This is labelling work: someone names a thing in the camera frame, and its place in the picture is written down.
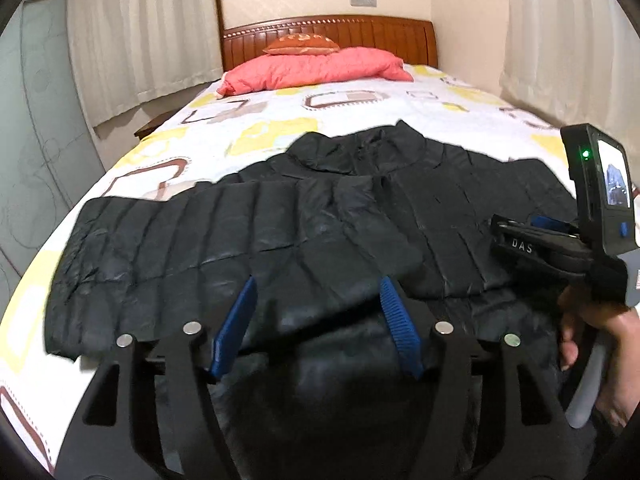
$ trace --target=beige curtain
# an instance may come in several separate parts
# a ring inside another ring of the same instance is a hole
[[[616,0],[510,0],[504,91],[620,140],[640,179],[640,39]]]
[[[68,22],[92,126],[222,76],[216,0],[68,0]]]

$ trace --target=person's hand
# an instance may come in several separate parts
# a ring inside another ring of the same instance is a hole
[[[640,318],[625,305],[595,301],[586,285],[570,285],[558,298],[564,311],[560,329],[560,364],[568,370],[578,359],[584,323],[606,330],[617,343],[596,408],[614,429],[623,428],[640,401]]]

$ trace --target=display screen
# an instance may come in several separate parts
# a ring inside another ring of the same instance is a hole
[[[604,140],[598,141],[598,151],[602,163],[604,187],[607,191],[607,203],[631,207],[625,157],[619,149]]]

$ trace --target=screw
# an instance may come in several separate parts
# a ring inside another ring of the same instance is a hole
[[[202,330],[202,325],[197,321],[190,321],[188,323],[185,323],[185,325],[182,327],[182,331],[186,335],[197,334],[200,330]]]
[[[439,321],[435,326],[436,332],[447,335],[453,332],[453,325],[448,321]]]
[[[116,345],[120,348],[126,348],[131,343],[133,343],[133,337],[130,334],[122,334],[119,338],[116,339]]]
[[[515,334],[507,334],[506,336],[504,336],[504,342],[514,348],[516,348],[516,346],[520,346],[520,338]]]

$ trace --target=white bedspread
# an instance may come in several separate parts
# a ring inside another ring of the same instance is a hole
[[[45,467],[53,468],[93,373],[82,359],[46,355],[42,341],[50,280],[87,199],[166,199],[282,152],[304,132],[341,136],[400,119],[426,137],[500,160],[540,158],[573,189],[557,129],[433,68],[406,69],[414,83],[356,80],[219,101],[213,83],[91,188],[35,257],[0,324],[0,406]]]

